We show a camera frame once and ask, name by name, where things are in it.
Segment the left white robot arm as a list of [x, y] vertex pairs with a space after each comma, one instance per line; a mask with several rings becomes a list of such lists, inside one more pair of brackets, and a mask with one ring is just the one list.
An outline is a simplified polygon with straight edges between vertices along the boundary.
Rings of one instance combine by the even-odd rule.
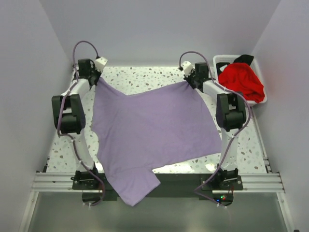
[[96, 189], [102, 181], [85, 140], [86, 118], [82, 98], [97, 84], [100, 72], [90, 59], [80, 59], [78, 65], [73, 67], [74, 79], [70, 87], [61, 95], [52, 97], [54, 125], [57, 135], [67, 137], [72, 144], [77, 161], [73, 182], [85, 185], [88, 189]]

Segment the purple t shirt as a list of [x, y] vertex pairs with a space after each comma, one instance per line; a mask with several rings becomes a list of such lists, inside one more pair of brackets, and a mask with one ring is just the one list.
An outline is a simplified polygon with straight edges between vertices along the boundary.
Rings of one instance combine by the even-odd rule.
[[99, 79], [92, 131], [108, 182], [130, 206], [159, 186], [153, 169], [221, 152], [205, 102], [185, 81], [126, 95]]

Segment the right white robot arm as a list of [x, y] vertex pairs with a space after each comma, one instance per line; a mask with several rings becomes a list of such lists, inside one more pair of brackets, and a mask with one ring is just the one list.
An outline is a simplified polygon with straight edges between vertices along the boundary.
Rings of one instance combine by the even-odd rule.
[[235, 92], [221, 86], [218, 81], [211, 79], [207, 63], [188, 61], [181, 64], [184, 80], [192, 88], [208, 94], [216, 100], [216, 122], [221, 128], [222, 152], [218, 164], [218, 171], [207, 185], [221, 190], [227, 189], [238, 179], [237, 150], [238, 133], [246, 125], [247, 115], [245, 101]]

